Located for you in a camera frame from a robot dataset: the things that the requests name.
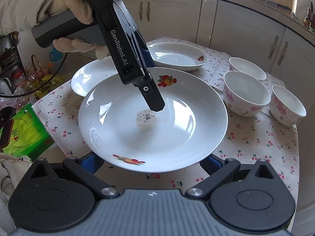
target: table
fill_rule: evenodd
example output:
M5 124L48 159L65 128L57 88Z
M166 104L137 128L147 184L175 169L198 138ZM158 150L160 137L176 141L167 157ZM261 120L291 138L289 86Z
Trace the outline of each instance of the table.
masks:
M229 70L226 53L221 53L183 40L162 37L157 42L180 42L202 49L209 61L191 74L211 85L220 95L224 88L223 75ZM272 85L284 83L267 73L263 82L269 92ZM83 97L76 95L66 82L33 105L33 109L60 149L69 157L82 157L90 152L78 128L78 111ZM266 158L286 184L297 202L299 187L299 150L296 127L279 124L266 106L256 117L241 117L228 110L229 124L226 136L214 154L222 159L235 158L241 163L253 164ZM163 174L146 174L128 171L107 162L97 176L117 190L124 188L169 189L178 188L183 193L208 174L195 164L178 171Z

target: brown bottle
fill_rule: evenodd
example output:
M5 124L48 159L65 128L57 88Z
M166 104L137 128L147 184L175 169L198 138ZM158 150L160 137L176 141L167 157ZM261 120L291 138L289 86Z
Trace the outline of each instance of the brown bottle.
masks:
M311 22L312 22L311 15L312 15L311 9L308 8L308 14L307 14L307 16L304 18L304 26L305 26L307 29L309 29L310 26L311 26Z

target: gray ridged panel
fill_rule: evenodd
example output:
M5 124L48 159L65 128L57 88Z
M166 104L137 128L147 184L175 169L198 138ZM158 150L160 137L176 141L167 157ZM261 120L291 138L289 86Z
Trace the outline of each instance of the gray ridged panel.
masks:
M12 236L43 236L16 230ZM123 196L99 202L79 225L49 236L241 236L220 224L204 202L189 200L179 190L126 190ZM287 231L272 233L288 236Z

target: cabinet handle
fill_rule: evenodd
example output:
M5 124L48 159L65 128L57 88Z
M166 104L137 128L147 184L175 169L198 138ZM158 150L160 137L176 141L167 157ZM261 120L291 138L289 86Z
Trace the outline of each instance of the cabinet handle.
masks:
M273 47L272 47L272 51L271 51L270 55L268 56L269 59L272 58L272 55L274 54L274 52L276 50L278 40L279 40L279 36L276 35L275 42L274 42Z
M146 7L146 20L150 21L150 2L148 2L148 6Z
M283 53L282 53L281 58L280 58L279 61L278 61L278 65L279 65L279 66L281 65L282 60L284 59L285 55L287 54L287 48L288 48L288 46L289 46L289 43L288 43L288 42L285 42L285 44L284 44L284 51L283 51Z
M141 2L140 2L140 5L139 5L139 16L140 16L140 20L142 20L142 4L143 4L143 2L141 1Z

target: human hand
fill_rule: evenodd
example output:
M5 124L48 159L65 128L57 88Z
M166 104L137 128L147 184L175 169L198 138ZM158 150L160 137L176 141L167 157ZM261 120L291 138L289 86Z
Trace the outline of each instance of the human hand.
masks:
M70 9L75 17L83 24L93 22L92 8L87 0L53 0L47 9L50 16L54 16L60 12ZM95 48L97 59L104 59L108 54L106 46L89 44L82 39L68 39L65 37L53 40L53 45L60 52L87 52Z

